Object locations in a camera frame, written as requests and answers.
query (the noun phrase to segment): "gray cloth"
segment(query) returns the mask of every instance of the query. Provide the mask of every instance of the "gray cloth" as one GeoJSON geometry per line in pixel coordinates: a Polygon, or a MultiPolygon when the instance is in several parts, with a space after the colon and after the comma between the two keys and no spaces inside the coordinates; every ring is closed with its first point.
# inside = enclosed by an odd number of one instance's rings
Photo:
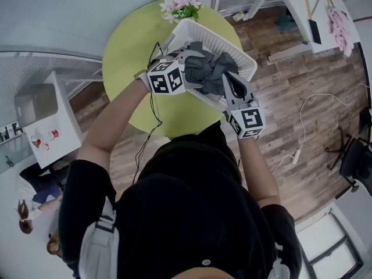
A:
{"type": "Polygon", "coordinates": [[[226,71],[238,73],[238,65],[233,58],[223,52],[217,59],[214,54],[203,50],[203,43],[190,43],[188,49],[202,53],[204,58],[188,57],[185,61],[185,78],[189,83],[202,84],[197,89],[201,94],[224,95],[222,74],[226,71]]]}

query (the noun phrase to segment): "pink cloth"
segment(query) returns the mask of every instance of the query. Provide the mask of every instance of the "pink cloth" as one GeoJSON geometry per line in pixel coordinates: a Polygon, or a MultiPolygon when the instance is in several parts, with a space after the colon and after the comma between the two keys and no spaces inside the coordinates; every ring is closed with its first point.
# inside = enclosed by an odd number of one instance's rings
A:
{"type": "Polygon", "coordinates": [[[331,19],[331,34],[334,36],[340,51],[348,57],[354,47],[349,29],[349,19],[346,14],[335,8],[328,8],[328,16],[331,19]]]}

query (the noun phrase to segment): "wooden floor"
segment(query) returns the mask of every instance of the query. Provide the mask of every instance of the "wooden floor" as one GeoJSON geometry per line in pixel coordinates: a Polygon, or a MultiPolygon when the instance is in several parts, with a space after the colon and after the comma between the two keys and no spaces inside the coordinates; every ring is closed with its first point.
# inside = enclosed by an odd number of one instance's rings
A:
{"type": "MultiPolygon", "coordinates": [[[[355,88],[365,83],[362,59],[357,46],[349,58],[338,49],[303,55],[292,60],[267,66],[267,56],[296,45],[301,41],[298,30],[281,33],[274,24],[282,9],[260,10],[253,20],[235,23],[244,51],[258,63],[252,79],[260,105],[264,107],[267,127],[258,143],[270,168],[274,170],[285,154],[293,155],[303,138],[299,110],[305,98],[315,93],[331,93],[344,102],[350,102],[355,88]]],[[[94,83],[78,94],[71,105],[77,121],[85,133],[109,100],[101,83],[94,83]]],[[[338,126],[357,136],[359,111],[367,106],[366,88],[360,86],[355,102],[342,105],[331,96],[308,99],[302,118],[306,139],[297,165],[286,158],[275,173],[282,203],[298,220],[331,200],[347,183],[338,175],[338,168],[328,171],[326,165],[335,156],[324,152],[324,147],[338,148],[338,126]]],[[[237,158],[239,150],[234,131],[227,123],[222,129],[237,158]]],[[[130,185],[136,171],[134,156],[147,134],[133,126],[123,133],[111,157],[110,175],[117,190],[117,198],[130,185]]],[[[152,137],[141,167],[152,157],[167,138],[152,137]]]]}

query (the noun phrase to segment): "black t-shirt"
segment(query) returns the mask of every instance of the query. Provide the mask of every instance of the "black t-shirt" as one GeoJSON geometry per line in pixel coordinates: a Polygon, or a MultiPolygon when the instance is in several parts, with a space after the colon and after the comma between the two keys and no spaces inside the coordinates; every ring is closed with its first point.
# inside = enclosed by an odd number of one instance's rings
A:
{"type": "Polygon", "coordinates": [[[236,163],[219,150],[181,142],[161,148],[115,203],[107,171],[76,160],[59,217],[63,260],[78,277],[85,230],[99,219],[107,196],[120,235],[118,278],[172,278],[203,261],[234,278],[267,278],[275,242],[297,278],[301,251],[293,218],[280,205],[260,209],[240,181],[236,163]]]}

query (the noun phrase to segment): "white laundry basket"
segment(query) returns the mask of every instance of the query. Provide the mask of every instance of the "white laundry basket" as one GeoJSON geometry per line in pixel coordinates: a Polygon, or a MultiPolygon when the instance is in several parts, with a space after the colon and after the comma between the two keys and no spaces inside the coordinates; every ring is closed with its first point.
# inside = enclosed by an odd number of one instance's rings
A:
{"type": "MultiPolygon", "coordinates": [[[[183,19],[180,21],[163,47],[166,48],[167,53],[170,53],[182,47],[186,47],[194,41],[201,41],[203,43],[203,49],[213,52],[214,54],[221,54],[222,52],[229,53],[238,65],[239,75],[248,82],[251,81],[257,70],[256,61],[232,43],[192,20],[183,19]]],[[[196,97],[203,99],[208,104],[216,107],[221,112],[225,111],[227,106],[225,98],[213,94],[202,95],[196,90],[188,91],[196,97]]]]}

